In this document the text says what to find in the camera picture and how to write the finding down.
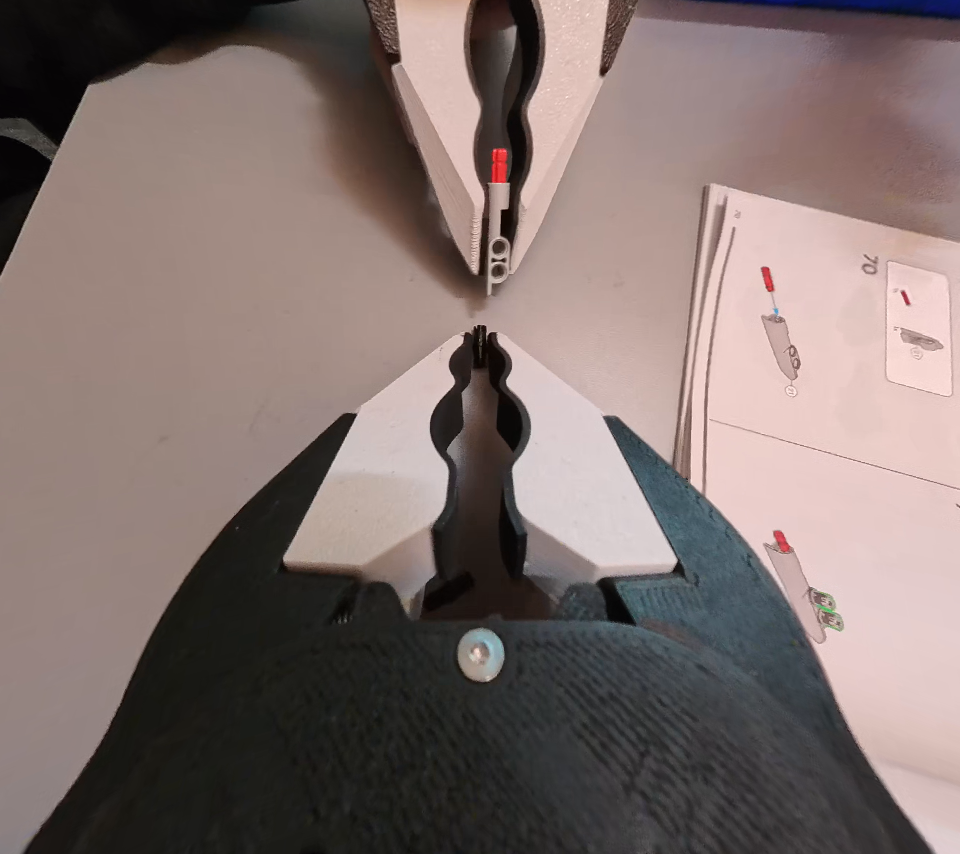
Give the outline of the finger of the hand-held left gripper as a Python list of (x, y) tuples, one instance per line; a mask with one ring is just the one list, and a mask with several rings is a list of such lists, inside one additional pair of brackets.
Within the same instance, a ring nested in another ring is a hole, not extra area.
[(475, 146), (481, 103), (470, 64), (475, 0), (394, 0), (399, 60), (391, 68), (449, 234), (479, 272), (482, 186)]
[(539, 231), (602, 84), (609, 0), (532, 3), (533, 78), (518, 102), (523, 162), (515, 197), (510, 272)]

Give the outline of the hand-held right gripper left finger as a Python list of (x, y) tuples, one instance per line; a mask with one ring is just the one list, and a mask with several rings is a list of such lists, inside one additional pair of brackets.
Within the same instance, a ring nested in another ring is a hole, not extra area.
[(364, 403), (284, 556), (297, 573), (388, 584), (412, 619), (454, 578), (450, 527), (474, 336), (456, 335)]

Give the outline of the building instruction booklet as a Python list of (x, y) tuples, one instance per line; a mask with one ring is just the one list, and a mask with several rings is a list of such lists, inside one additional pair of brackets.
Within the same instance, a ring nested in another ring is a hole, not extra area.
[(704, 189), (674, 466), (935, 852), (958, 852), (958, 320), (957, 237)]

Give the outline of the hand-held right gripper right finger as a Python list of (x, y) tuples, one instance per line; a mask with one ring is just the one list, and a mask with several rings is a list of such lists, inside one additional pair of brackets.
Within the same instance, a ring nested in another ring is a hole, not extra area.
[(576, 584), (665, 575), (677, 556), (601, 410), (503, 334), (486, 339), (510, 449), (500, 550), (551, 601)]

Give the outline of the grey desk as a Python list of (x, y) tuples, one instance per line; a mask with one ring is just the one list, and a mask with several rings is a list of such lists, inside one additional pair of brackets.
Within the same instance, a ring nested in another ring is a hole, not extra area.
[(212, 538), (448, 337), (505, 331), (670, 459), (707, 184), (958, 238), (957, 21), (641, 0), (486, 298), (367, 25), (260, 8), (95, 84), (2, 272), (2, 852)]

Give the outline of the grey toy brick beam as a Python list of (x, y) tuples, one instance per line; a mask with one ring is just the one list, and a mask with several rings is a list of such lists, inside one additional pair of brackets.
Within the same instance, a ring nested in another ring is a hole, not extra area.
[(486, 296), (511, 272), (512, 244), (504, 233), (503, 218), (509, 212), (511, 186), (507, 180), (491, 181), (486, 187), (486, 242), (484, 272)]

